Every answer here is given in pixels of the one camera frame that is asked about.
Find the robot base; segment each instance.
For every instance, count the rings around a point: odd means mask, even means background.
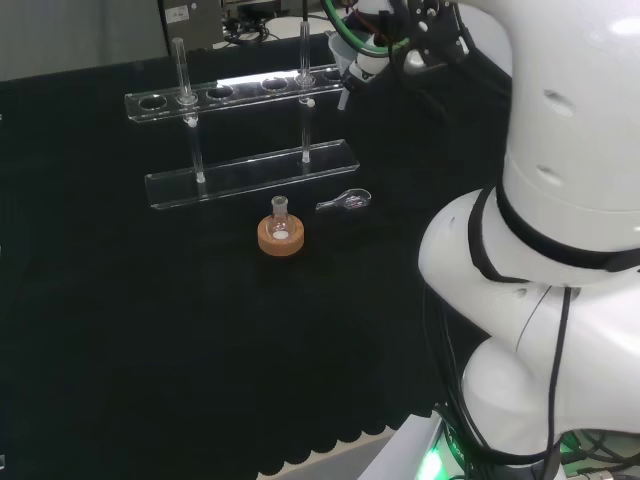
[[[474,353],[463,378],[467,406],[483,436],[496,450],[536,454],[547,444],[548,388],[563,288],[496,283],[482,276],[471,261],[467,228],[477,196],[455,200],[432,221],[421,246],[420,270],[451,308],[494,337]],[[544,258],[536,262],[537,254],[526,251],[507,228],[495,227],[500,220],[492,196],[483,215],[483,240],[501,274],[545,278],[560,272],[584,280],[571,303],[555,433],[581,428],[639,433],[640,275],[634,270],[594,283],[593,272],[570,272]],[[534,275],[526,270],[530,266]]]

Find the black cable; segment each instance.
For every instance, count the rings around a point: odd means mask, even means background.
[[[167,47],[167,54],[171,56],[171,44],[169,43],[169,27],[167,27],[167,18],[164,15],[164,0],[157,0],[158,13],[160,14],[160,24],[162,25],[162,35],[164,36],[164,44]]]
[[[548,478],[551,473],[551,459],[555,446],[555,412],[556,412],[556,390],[558,387],[558,375],[560,373],[560,363],[562,362],[562,352],[564,350],[564,340],[567,334],[567,325],[569,323],[569,307],[571,305],[571,287],[565,287],[562,299],[562,313],[560,315],[560,326],[558,327],[558,340],[556,342],[556,351],[553,358],[553,367],[551,368],[551,380],[549,382],[549,407],[548,407],[548,424],[549,435],[547,438],[547,458],[544,462],[544,475],[542,478]]]
[[[257,21],[257,22],[246,21],[246,20],[235,21],[233,23],[228,24],[226,28],[229,34],[226,35],[224,39],[230,44],[233,43],[234,45],[239,45],[241,47],[252,47],[252,46],[260,45],[270,36],[280,40],[279,37],[273,35],[269,31],[265,23],[262,21]],[[257,33],[258,36],[250,39],[240,38],[242,35],[251,34],[251,33]]]
[[[611,458],[618,463],[626,463],[630,460],[630,458],[625,458],[622,455],[619,455],[618,453],[614,452],[613,450],[611,450],[609,447],[607,447],[604,442],[598,442],[593,436],[591,436],[591,434],[587,431],[587,430],[581,430],[580,431],[582,433],[582,435],[584,435],[587,440],[589,440],[594,446],[596,444],[598,444],[598,448],[596,450],[596,452],[598,450],[602,450],[604,453],[606,453],[607,455],[610,455]]]
[[[331,22],[331,24],[333,25],[333,28],[336,30],[336,32],[338,32],[338,35],[340,35],[340,38],[342,38],[342,40],[344,40],[344,42],[347,45],[349,45],[349,47],[351,47],[352,50],[355,50],[356,52],[371,58],[387,58],[388,57],[387,53],[373,53],[368,50],[365,50],[364,48],[360,48],[347,35],[345,35],[344,32],[342,32],[340,26],[336,25],[336,23],[333,21],[333,18],[331,17],[331,13],[329,12],[329,8],[327,7],[327,4],[326,4],[327,1],[331,1],[331,0],[320,0],[320,5],[322,5],[322,10],[327,15],[327,20]]]

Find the cable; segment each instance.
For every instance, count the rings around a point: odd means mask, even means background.
[[[320,5],[322,5],[322,9],[324,13],[327,14],[327,18],[336,29],[336,32],[340,35],[340,37],[349,45],[353,50],[358,53],[365,55],[367,57],[373,58],[387,58],[389,56],[386,47],[376,47],[373,45],[367,45],[365,42],[360,40],[357,36],[355,36],[351,30],[347,28],[344,24],[338,12],[336,12],[335,7],[333,6],[332,0],[321,0]],[[393,45],[393,49],[401,48],[409,43],[408,39],[404,39],[403,41]]]
[[[565,287],[562,299],[562,313],[560,315],[560,326],[558,327],[558,340],[556,342],[556,352],[553,358],[553,367],[551,368],[551,380],[549,382],[549,407],[548,407],[548,423],[549,435],[547,438],[547,458],[544,461],[544,474],[542,478],[548,478],[551,473],[551,459],[555,445],[555,412],[556,412],[556,390],[558,387],[558,376],[560,374],[560,363],[562,362],[562,352],[564,350],[564,341],[567,334],[567,325],[569,323],[569,307],[571,305],[572,288]]]
[[[226,29],[229,32],[229,34],[226,35],[224,39],[230,44],[233,43],[234,45],[239,45],[241,47],[251,47],[251,46],[260,45],[269,37],[275,37],[276,39],[280,40],[279,37],[277,37],[276,35],[272,34],[269,31],[269,29],[267,28],[267,26],[263,21],[250,21],[250,20],[237,21],[236,20],[236,21],[228,22],[228,24],[226,25]],[[242,35],[246,35],[250,33],[257,33],[258,36],[251,39],[241,38]]]
[[[596,444],[598,444],[598,448],[596,449],[596,452],[598,450],[602,450],[604,453],[606,453],[607,455],[610,455],[611,458],[613,460],[615,460],[616,462],[620,462],[620,463],[626,463],[630,460],[630,458],[625,458],[622,455],[619,455],[618,453],[614,452],[613,450],[611,450],[610,448],[608,448],[603,442],[598,443],[598,441],[593,438],[591,436],[591,434],[587,431],[587,430],[581,430],[580,431],[586,438],[587,440],[589,440],[594,446]]]
[[[167,27],[167,18],[164,15],[164,1],[157,0],[158,13],[160,14],[160,23],[162,24],[162,35],[164,36],[164,44],[167,47],[167,54],[171,56],[171,45],[169,44],[169,28]]]

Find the rack hole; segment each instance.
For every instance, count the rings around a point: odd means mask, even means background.
[[[340,77],[340,70],[330,70],[324,72],[322,76],[330,82],[339,82],[342,79],[342,77]]]
[[[223,98],[230,97],[232,94],[233,88],[227,85],[218,85],[216,88],[207,90],[207,97],[212,100],[222,100]]]
[[[277,92],[287,88],[287,81],[284,78],[269,78],[262,82],[262,87],[270,92]]]
[[[158,110],[167,105],[167,99],[162,95],[149,95],[141,99],[139,105],[144,110]]]

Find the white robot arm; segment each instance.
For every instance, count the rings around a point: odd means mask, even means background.
[[[513,46],[504,173],[438,214],[419,263],[435,294],[493,337],[464,374],[470,415],[496,450],[546,449],[570,286],[555,433],[640,433],[640,3],[465,3]]]

